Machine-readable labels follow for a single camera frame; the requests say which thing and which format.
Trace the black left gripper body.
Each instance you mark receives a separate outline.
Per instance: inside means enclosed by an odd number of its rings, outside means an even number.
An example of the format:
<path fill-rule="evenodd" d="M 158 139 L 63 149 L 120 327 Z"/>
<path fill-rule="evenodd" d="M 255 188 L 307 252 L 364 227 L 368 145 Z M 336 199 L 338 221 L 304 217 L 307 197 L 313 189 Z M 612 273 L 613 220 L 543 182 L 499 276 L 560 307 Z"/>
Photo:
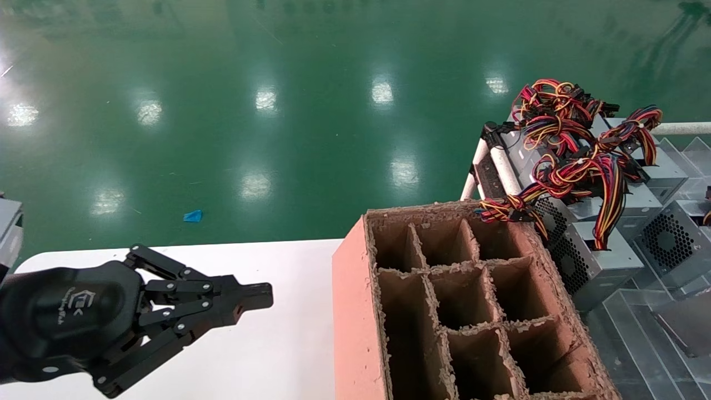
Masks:
<path fill-rule="evenodd" d="M 2 384 L 91 370 L 134 347 L 144 279 L 118 261 L 9 276 L 2 284 Z"/>

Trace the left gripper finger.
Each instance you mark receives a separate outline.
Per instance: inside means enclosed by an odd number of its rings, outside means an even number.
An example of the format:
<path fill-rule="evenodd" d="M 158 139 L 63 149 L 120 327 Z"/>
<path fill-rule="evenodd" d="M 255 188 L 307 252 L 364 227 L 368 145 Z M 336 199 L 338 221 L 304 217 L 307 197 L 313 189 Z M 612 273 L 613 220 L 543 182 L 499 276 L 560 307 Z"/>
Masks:
<path fill-rule="evenodd" d="M 136 335 L 149 337 L 149 342 L 94 368 L 94 386 L 105 397 L 116 398 L 209 330 L 235 325 L 240 317 L 241 307 L 231 302 L 188 302 L 141 314 Z"/>
<path fill-rule="evenodd" d="M 241 284 L 235 276 L 206 276 L 193 267 L 140 244 L 127 253 L 125 264 L 132 270 L 143 270 L 158 277 L 146 283 L 142 291 L 158 306 L 186 306 L 198 302 L 203 306 L 220 304 L 221 311 L 245 312 L 273 305 L 273 288 L 269 283 Z"/>

